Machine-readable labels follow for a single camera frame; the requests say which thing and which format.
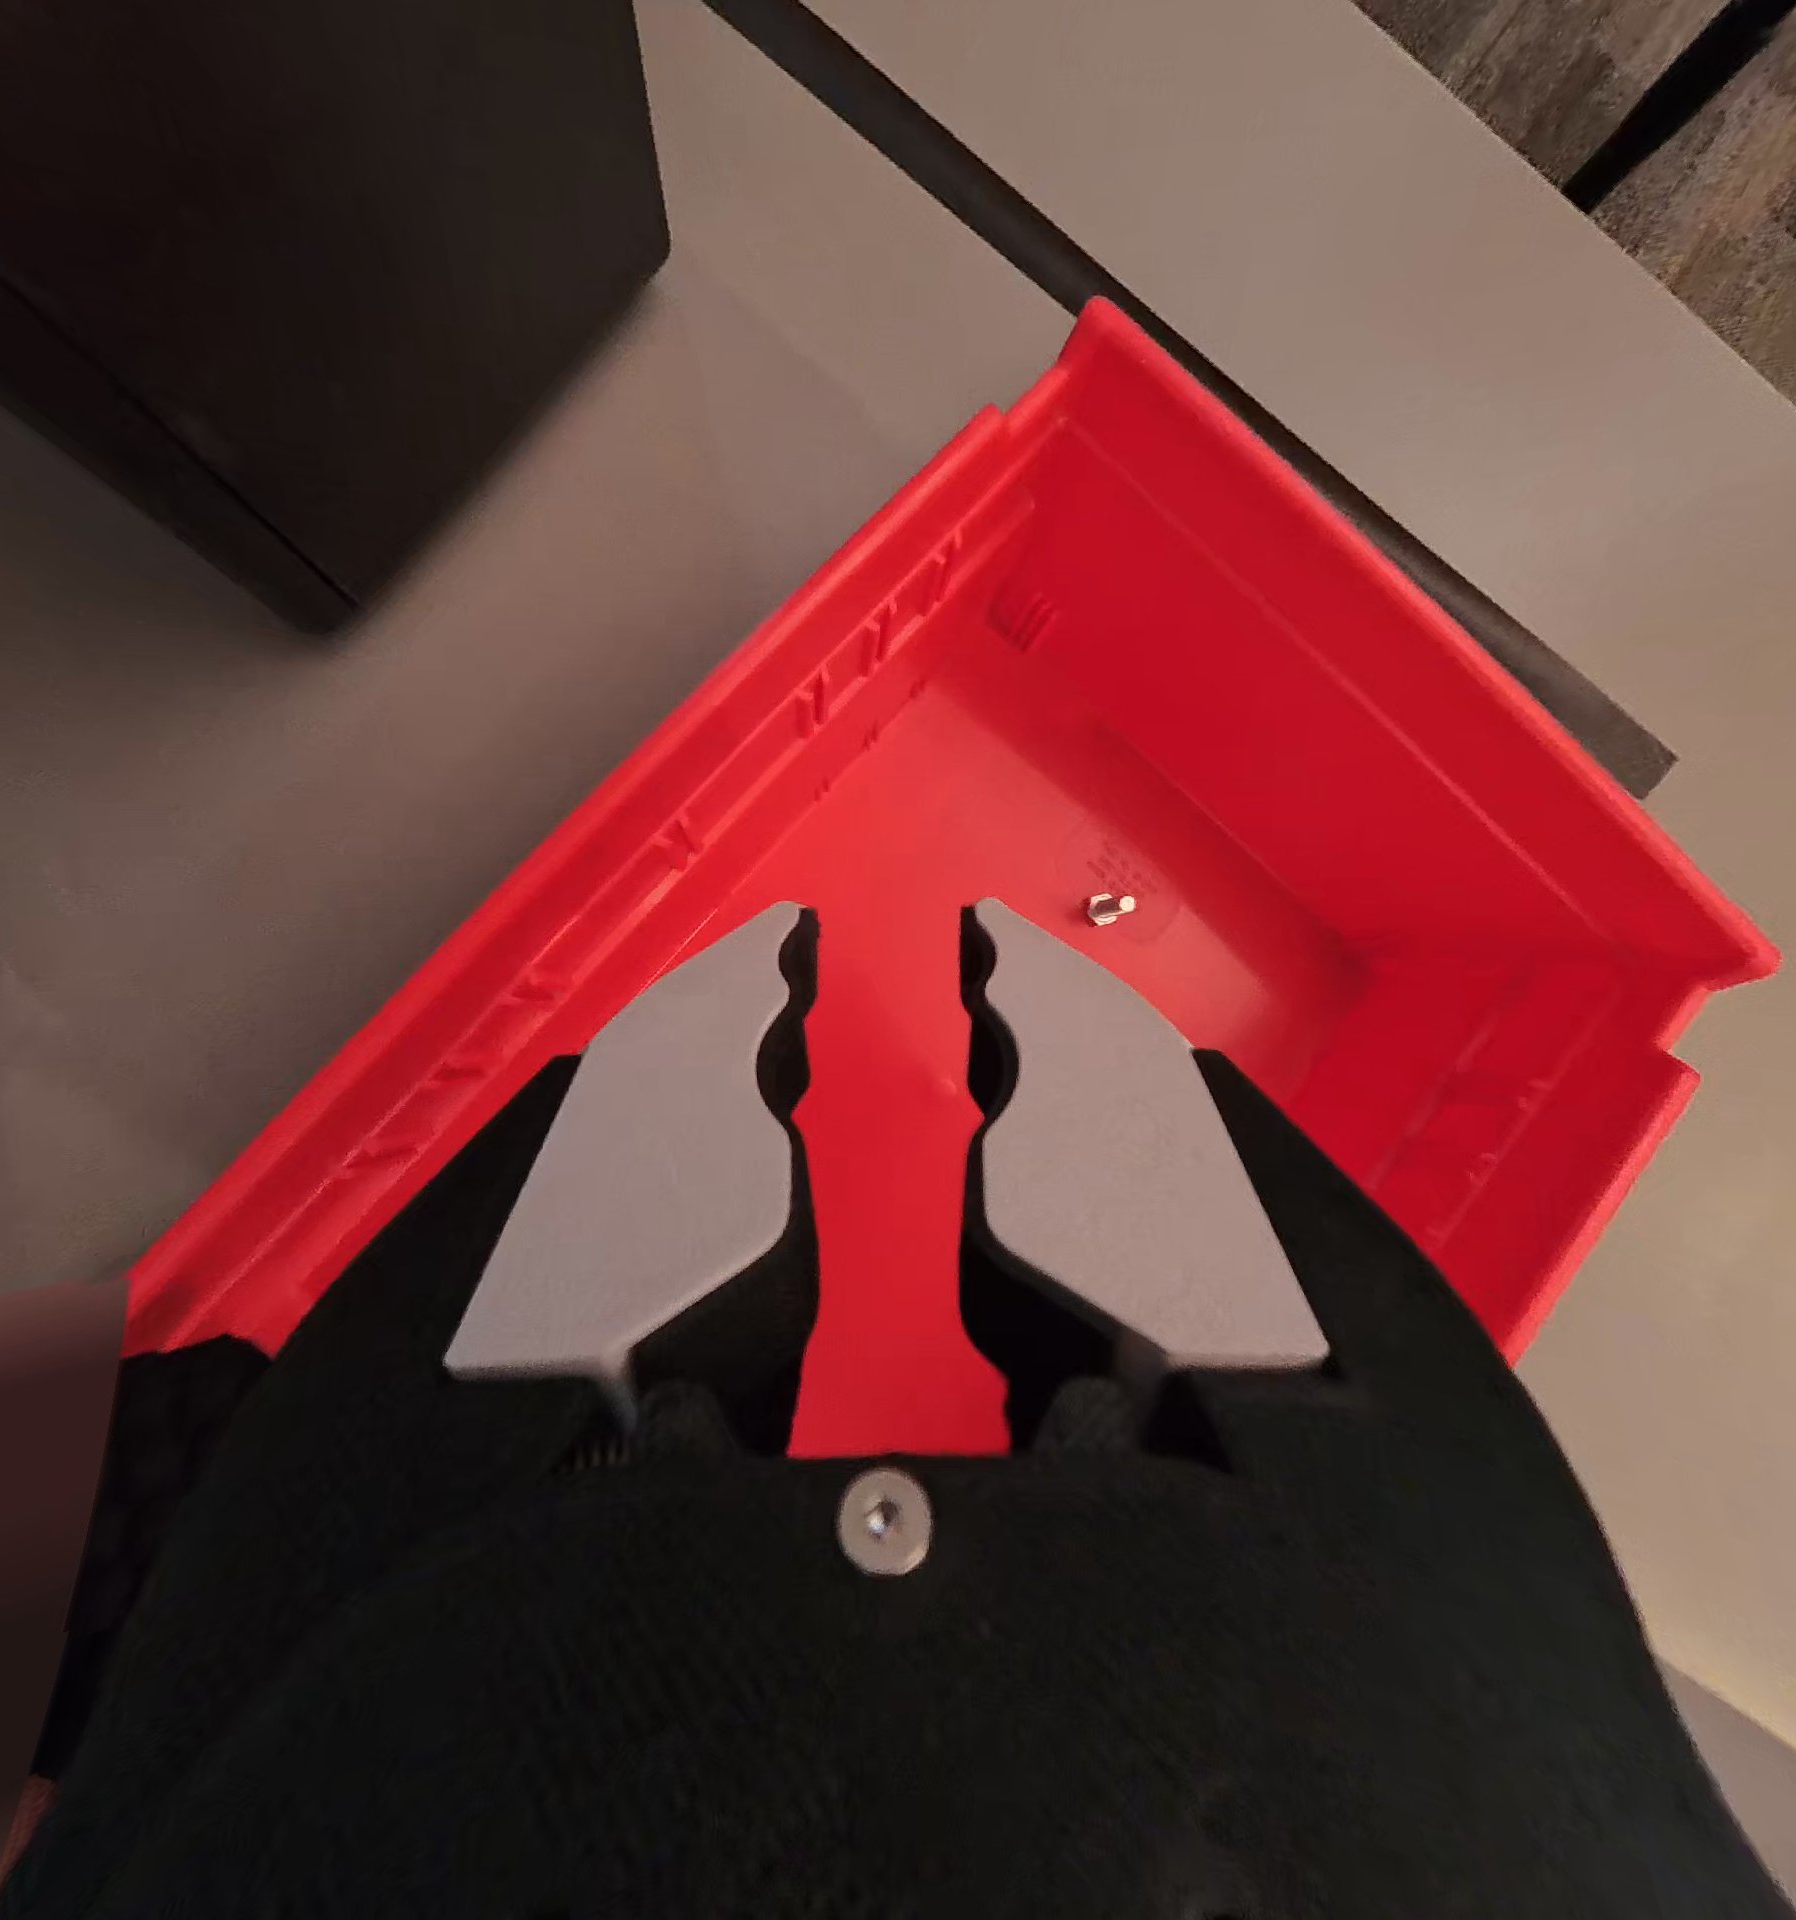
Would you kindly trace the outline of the red plastic bin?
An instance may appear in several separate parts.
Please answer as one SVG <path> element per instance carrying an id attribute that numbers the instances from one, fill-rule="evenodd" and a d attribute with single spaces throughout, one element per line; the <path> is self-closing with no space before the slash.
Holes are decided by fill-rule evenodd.
<path id="1" fill-rule="evenodd" d="M 1090 926 L 1080 905 L 1132 893 Z M 958 914 L 1101 951 L 1513 1358 L 1770 940 L 1112 303 L 674 709 L 129 1281 L 124 1356 L 273 1355 L 537 1066 L 765 905 L 818 923 L 791 1452 L 1001 1452 L 958 1328 Z"/>

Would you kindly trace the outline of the black drawer cabinet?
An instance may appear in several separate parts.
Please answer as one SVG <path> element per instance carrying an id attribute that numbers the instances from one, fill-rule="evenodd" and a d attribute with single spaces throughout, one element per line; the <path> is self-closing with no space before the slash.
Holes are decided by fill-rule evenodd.
<path id="1" fill-rule="evenodd" d="M 0 403 L 306 634 L 666 253 L 630 2 L 0 2 Z"/>

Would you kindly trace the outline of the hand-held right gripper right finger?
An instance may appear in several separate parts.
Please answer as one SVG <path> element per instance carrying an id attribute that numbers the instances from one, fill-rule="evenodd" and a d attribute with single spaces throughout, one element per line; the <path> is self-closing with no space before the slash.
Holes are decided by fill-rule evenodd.
<path id="1" fill-rule="evenodd" d="M 1110 1338 L 1130 1381 L 1327 1356 L 1190 1041 L 1128 980 L 980 900 L 1006 1092 L 978 1142 L 990 1242 Z"/>

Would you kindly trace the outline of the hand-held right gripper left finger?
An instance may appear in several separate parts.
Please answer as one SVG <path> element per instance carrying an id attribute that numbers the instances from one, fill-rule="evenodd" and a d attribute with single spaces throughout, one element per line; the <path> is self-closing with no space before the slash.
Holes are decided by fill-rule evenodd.
<path id="1" fill-rule="evenodd" d="M 630 1381 L 638 1346 L 781 1242 L 793 1151 L 760 1055 L 809 918 L 766 905 L 595 1033 L 456 1322 L 453 1377 Z"/>

